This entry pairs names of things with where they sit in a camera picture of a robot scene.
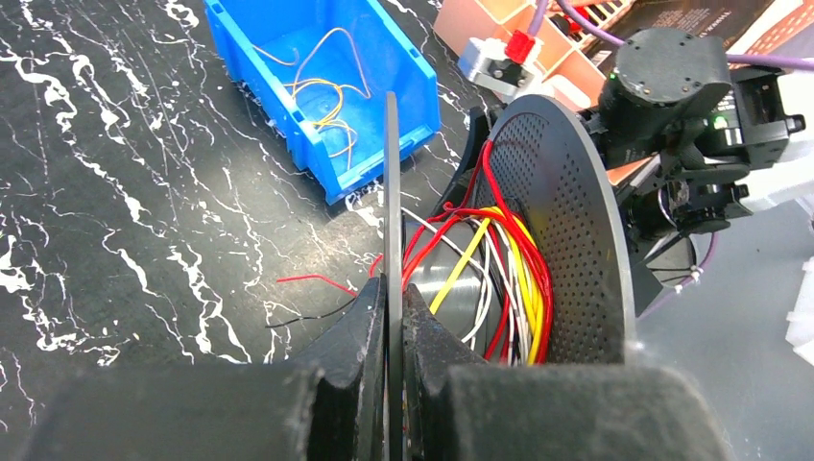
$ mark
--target black marble surface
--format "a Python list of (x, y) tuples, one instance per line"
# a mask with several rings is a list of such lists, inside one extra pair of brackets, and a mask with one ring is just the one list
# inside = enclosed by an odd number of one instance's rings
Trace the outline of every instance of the black marble surface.
[[(440, 2), (383, 4), (438, 72), (443, 130), (403, 165), (402, 200), (426, 214), (464, 148), (467, 108), (487, 100), (432, 33)], [(382, 188), (325, 205), (229, 80), (202, 2), (0, 5), (6, 449), (77, 370), (275, 362), (337, 320), (264, 328), (347, 300), (279, 277), (363, 285), (382, 249)]]

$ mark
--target perforated plate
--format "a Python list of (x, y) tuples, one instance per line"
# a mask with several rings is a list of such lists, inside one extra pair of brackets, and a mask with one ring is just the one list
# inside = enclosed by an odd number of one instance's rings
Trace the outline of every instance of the perforated plate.
[[(634, 339), (630, 262), (605, 168), (576, 115), (538, 95), (512, 102), (491, 132), (491, 169), (551, 270), (547, 361), (620, 363)], [(481, 174), (477, 206), (494, 205)]]

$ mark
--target purple cable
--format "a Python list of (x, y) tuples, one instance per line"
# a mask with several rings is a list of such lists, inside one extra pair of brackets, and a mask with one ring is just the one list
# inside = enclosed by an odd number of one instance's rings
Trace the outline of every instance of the purple cable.
[[(715, 256), (715, 249), (717, 247), (718, 247), (718, 232), (713, 232), (712, 237), (709, 238), (709, 249), (706, 250), (706, 255), (704, 256), (704, 259), (697, 266), (698, 269), (704, 271), (706, 265), (709, 264), (709, 262), (712, 260), (712, 257)], [(687, 276), (681, 282), (679, 282), (679, 285), (682, 288), (685, 288), (688, 284), (692, 282), (692, 280), (694, 280), (692, 276)], [(667, 292), (666, 295), (662, 296), (655, 303), (651, 304), (650, 307), (644, 309), (644, 312), (642, 312), (641, 315), (638, 316), (638, 320), (643, 320), (645, 317), (661, 309), (667, 304), (668, 301), (672, 300), (673, 297), (675, 297), (676, 295), (678, 295), (676, 290), (671, 289), (669, 292)]]
[(537, 0), (537, 10), (532, 18), (532, 23), (529, 24), (529, 35), (537, 36), (539, 28), (542, 27), (542, 21), (545, 19), (545, 13), (548, 11), (548, 0)]
[[(560, 8), (565, 14), (568, 15), (568, 17), (591, 34), (602, 38), (604, 41), (612, 43), (615, 46), (622, 46), (622, 44), (625, 42), (618, 36), (612, 36), (611, 34), (591, 24), (590, 21), (574, 10), (574, 7), (572, 7), (567, 0), (557, 0), (557, 4), (560, 5)], [(732, 64), (767, 65), (770, 67), (814, 71), (814, 61), (806, 61), (798, 58), (784, 58), (782, 56), (727, 54), (727, 61)]]

